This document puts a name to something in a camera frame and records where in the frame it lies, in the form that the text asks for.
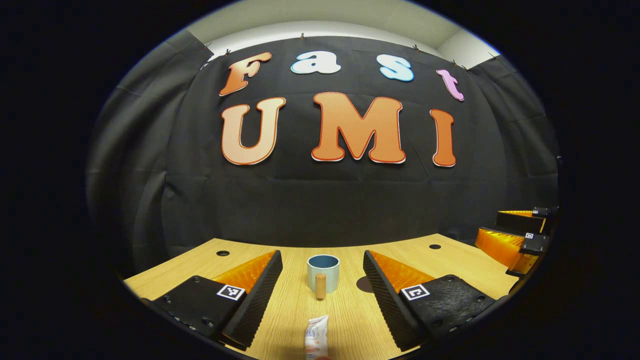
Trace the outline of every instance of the wooden peg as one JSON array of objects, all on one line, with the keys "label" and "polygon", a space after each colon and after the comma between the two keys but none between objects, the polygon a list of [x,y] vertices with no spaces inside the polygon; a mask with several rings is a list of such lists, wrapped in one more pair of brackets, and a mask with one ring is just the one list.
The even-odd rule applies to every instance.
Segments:
[{"label": "wooden peg", "polygon": [[316,274],[316,298],[324,299],[326,296],[326,275]]}]

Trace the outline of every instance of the light blue cup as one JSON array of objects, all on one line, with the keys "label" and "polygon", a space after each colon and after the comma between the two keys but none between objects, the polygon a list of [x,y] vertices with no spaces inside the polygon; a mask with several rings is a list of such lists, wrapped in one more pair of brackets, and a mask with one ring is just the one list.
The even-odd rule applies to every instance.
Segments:
[{"label": "light blue cup", "polygon": [[331,255],[315,255],[307,260],[307,284],[311,291],[316,292],[316,274],[326,275],[326,293],[332,293],[338,288],[340,273],[340,259]]}]

